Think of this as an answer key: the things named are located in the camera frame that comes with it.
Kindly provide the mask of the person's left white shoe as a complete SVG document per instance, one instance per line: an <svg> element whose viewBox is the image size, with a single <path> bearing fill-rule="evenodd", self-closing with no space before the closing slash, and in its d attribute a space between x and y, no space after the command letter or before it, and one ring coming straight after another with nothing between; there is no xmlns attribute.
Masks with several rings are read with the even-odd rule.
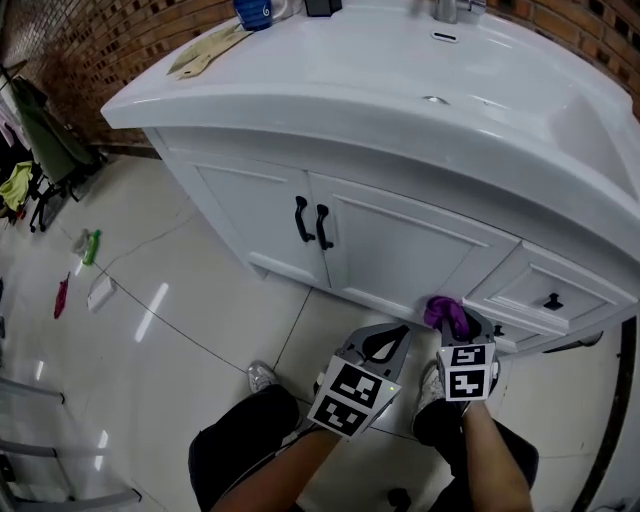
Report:
<svg viewBox="0 0 640 512"><path fill-rule="evenodd" d="M266 363L259 360L250 364L246 374L249 389L252 394L257 394L279 384L279 380L274 371Z"/></svg>

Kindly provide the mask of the person's right white shoe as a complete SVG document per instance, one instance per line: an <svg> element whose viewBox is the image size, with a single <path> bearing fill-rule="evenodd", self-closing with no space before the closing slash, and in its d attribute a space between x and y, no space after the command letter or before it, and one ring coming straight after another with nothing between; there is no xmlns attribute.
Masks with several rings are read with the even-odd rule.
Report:
<svg viewBox="0 0 640 512"><path fill-rule="evenodd" d="M431 403L445 398L445 392L440 378L438 364L431 361L424 369L421 377L421 384L415 415L418 415Z"/></svg>

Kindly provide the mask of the red cloth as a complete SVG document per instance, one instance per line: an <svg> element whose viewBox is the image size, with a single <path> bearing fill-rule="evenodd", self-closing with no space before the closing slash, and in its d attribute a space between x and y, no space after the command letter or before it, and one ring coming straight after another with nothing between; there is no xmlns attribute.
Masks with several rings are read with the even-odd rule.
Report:
<svg viewBox="0 0 640 512"><path fill-rule="evenodd" d="M70 274L67 274L66 278L59 283L58 291L55 297L54 304L54 318L58 319L63 313L66 306L66 298L69 287Z"/></svg>

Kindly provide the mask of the green spray bottle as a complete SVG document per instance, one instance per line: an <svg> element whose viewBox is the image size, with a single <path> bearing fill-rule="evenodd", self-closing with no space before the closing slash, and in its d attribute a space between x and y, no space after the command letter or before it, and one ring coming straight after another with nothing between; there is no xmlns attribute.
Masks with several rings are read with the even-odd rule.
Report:
<svg viewBox="0 0 640 512"><path fill-rule="evenodd" d="M100 230L95 230L88 235L86 250L82 258L84 265L91 266L94 263L100 245L101 234Z"/></svg>

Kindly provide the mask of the black metal pole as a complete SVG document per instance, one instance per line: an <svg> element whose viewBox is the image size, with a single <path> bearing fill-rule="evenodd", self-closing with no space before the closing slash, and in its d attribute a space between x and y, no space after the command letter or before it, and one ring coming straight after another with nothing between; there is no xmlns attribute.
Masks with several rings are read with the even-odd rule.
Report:
<svg viewBox="0 0 640 512"><path fill-rule="evenodd" d="M621 325L614 396L594 464L576 507L640 512L640 316Z"/></svg>

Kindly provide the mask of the green hanging coat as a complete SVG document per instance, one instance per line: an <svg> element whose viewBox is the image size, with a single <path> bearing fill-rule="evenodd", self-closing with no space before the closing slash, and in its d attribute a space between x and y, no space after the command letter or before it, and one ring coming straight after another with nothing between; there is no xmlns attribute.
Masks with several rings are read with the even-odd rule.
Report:
<svg viewBox="0 0 640 512"><path fill-rule="evenodd" d="M36 162L52 184L73 174L95 171L98 158L47 109L47 96L20 76L10 84L17 116Z"/></svg>

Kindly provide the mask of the person's white shoe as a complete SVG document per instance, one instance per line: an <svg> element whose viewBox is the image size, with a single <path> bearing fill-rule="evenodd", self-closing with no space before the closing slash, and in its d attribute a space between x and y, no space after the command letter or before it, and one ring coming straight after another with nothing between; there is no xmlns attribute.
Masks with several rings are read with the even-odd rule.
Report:
<svg viewBox="0 0 640 512"><path fill-rule="evenodd" d="M259 360L250 364L246 374L249 389L252 394L257 394L279 384L279 380L274 371L266 363Z"/></svg>
<svg viewBox="0 0 640 512"><path fill-rule="evenodd" d="M445 392L440 378L438 364L431 361L424 369L421 377L421 384L415 415L418 415L431 403L445 398Z"/></svg>

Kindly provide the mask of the person's left leg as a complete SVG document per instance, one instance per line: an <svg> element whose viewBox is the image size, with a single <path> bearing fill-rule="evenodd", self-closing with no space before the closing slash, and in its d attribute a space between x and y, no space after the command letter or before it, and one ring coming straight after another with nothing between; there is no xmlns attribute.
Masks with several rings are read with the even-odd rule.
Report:
<svg viewBox="0 0 640 512"><path fill-rule="evenodd" d="M270 462L297 428L296 399L283 386L269 385L200 431L189 447L190 481L201 512Z"/></svg>

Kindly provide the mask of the black office chair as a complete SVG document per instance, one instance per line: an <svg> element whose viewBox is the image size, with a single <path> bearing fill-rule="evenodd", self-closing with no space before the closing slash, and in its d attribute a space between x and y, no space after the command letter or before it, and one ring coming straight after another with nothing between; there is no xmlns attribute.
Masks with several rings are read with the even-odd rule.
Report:
<svg viewBox="0 0 640 512"><path fill-rule="evenodd" d="M81 173L74 170L58 182L53 182L45 175L42 167L35 162L32 163L31 171L32 178L29 181L27 197L36 202L36 207L29 221L29 228L32 233L37 230L44 232L47 229L44 223L44 211L52 198L69 196L75 202L79 201L74 188L80 184Z"/></svg>

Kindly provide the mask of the yellow-green garment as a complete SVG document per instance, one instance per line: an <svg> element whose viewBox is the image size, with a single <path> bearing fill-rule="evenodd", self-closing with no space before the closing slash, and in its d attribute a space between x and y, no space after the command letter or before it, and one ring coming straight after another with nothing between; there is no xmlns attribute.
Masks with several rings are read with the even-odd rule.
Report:
<svg viewBox="0 0 640 512"><path fill-rule="evenodd" d="M32 168L32 161L17 163L10 177L0 185L0 197L12 211L17 211L26 200L29 183L33 178Z"/></svg>

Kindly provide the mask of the white cabinet door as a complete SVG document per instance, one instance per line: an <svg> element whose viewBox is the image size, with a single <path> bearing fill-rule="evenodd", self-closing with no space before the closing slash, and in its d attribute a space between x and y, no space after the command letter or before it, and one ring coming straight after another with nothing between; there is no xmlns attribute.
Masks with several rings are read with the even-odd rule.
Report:
<svg viewBox="0 0 640 512"><path fill-rule="evenodd" d="M468 217L398 194L312 173L324 204L322 254L332 293L416 323L433 296L460 300L520 240Z"/></svg>
<svg viewBox="0 0 640 512"><path fill-rule="evenodd" d="M172 150L170 154L197 171L223 219L238 236L240 254L247 263L313 287L330 287L306 171L204 151ZM308 243L296 228L296 195L309 201L305 224L316 239Z"/></svg>

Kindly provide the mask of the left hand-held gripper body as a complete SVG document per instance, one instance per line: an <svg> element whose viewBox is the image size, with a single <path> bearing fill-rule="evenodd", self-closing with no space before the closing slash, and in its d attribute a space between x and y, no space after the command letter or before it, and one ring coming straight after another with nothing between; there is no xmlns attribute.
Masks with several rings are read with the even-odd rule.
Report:
<svg viewBox="0 0 640 512"><path fill-rule="evenodd" d="M334 355L307 418L346 439L366 430L402 387Z"/></svg>

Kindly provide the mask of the purple cloth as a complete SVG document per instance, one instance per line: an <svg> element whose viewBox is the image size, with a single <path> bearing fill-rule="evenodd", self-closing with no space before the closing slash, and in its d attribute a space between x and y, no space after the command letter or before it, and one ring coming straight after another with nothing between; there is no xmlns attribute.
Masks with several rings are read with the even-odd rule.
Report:
<svg viewBox="0 0 640 512"><path fill-rule="evenodd" d="M424 323L432 329L444 332L444 326L449 325L455 341L469 342L471 328L462 305L454 299L445 296L431 297L425 306Z"/></svg>

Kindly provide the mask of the white frame table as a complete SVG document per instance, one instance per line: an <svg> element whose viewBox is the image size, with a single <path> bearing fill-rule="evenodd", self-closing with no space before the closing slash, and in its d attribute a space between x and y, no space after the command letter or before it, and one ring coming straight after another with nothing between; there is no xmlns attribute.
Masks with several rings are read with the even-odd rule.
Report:
<svg viewBox="0 0 640 512"><path fill-rule="evenodd" d="M0 376L0 391L17 396L33 395L38 398L53 399L61 405L66 402L66 397L62 392L20 383L2 376ZM60 469L65 482L70 484L68 474L62 465L63 458L103 456L105 450L101 447L56 448L54 446L13 442L0 437L0 455L6 454L52 459ZM74 493L71 493L69 498L62 502L27 500L16 496L8 483L9 481L2 473L2 465L0 464L0 512L105 512L108 509L140 503L143 499L135 488L127 488L121 492L87 499L77 499Z"/></svg>

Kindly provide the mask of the white drawer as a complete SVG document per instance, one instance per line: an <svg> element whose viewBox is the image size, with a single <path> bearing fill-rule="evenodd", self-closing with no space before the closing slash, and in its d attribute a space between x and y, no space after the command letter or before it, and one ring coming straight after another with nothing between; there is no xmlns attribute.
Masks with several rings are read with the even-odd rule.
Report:
<svg viewBox="0 0 640 512"><path fill-rule="evenodd" d="M490 317L493 327L502 326L504 335L495 337L496 349L502 354L516 354L539 345L564 338L565 334L552 332L532 324L510 319Z"/></svg>
<svg viewBox="0 0 640 512"><path fill-rule="evenodd" d="M542 307L558 293L564 307ZM548 250L529 242L518 247L465 302L560 334L573 333L636 304L638 297Z"/></svg>

